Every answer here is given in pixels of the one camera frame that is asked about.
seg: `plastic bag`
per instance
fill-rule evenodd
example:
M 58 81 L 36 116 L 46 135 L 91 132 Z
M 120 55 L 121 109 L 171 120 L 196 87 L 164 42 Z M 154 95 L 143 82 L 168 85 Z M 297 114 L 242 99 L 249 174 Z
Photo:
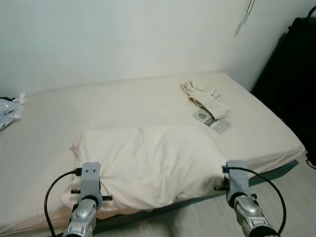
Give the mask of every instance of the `plastic bag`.
M 20 93 L 19 99 L 0 97 L 0 130 L 21 119 L 25 101 L 24 93 Z

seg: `gray floor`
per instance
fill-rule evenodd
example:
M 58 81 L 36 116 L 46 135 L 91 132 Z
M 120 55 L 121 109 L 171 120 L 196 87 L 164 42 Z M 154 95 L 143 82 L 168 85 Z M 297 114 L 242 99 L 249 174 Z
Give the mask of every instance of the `gray floor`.
M 299 158 L 294 169 L 274 180 L 287 207 L 283 237 L 316 237 L 316 171 L 305 159 Z M 276 192 L 267 183 L 254 186 L 253 191 L 265 216 L 278 229 L 282 208 Z M 243 237 L 235 218 L 225 197 L 220 196 L 96 237 Z

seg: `tag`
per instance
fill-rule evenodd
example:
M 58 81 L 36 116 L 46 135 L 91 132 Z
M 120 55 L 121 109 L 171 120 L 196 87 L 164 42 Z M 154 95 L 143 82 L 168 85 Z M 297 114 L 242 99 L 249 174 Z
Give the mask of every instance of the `tag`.
M 223 134 L 232 125 L 225 118 L 215 120 L 215 118 L 205 109 L 200 109 L 193 114 L 193 117 L 200 120 L 219 134 Z

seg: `mattress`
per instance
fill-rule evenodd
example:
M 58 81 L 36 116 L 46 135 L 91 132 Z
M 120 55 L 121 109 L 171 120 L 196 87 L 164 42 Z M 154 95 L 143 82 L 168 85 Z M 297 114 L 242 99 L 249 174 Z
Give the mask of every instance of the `mattress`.
M 243 159 L 266 172 L 305 152 L 294 133 L 267 107 L 223 73 L 206 73 L 81 86 L 29 98 L 22 120 L 0 132 L 0 236 L 47 228 L 43 199 L 50 183 L 74 168 L 69 150 L 83 131 L 146 125 L 197 125 L 198 107 L 180 83 L 211 83 L 230 107 L 232 126 L 208 132 L 226 159 Z M 65 226 L 71 210 L 60 195 L 71 177 L 53 188 L 48 210 Z

